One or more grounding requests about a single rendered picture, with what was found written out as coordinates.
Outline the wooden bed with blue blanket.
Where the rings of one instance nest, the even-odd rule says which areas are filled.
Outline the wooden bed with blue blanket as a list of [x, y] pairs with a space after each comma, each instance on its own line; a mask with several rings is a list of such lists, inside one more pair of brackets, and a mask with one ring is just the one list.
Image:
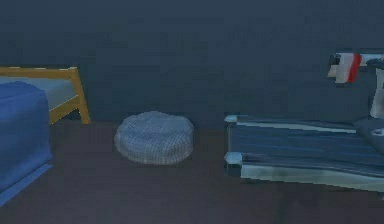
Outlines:
[[0, 208], [51, 168], [49, 126], [75, 110], [91, 122], [76, 67], [0, 66]]

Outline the grey round floor cushion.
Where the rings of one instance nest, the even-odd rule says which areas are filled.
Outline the grey round floor cushion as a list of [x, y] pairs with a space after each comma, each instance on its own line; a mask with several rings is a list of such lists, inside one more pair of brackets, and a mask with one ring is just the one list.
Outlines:
[[131, 161], [173, 165], [193, 152], [194, 126], [183, 116], [158, 111], [131, 115], [119, 125], [114, 144]]

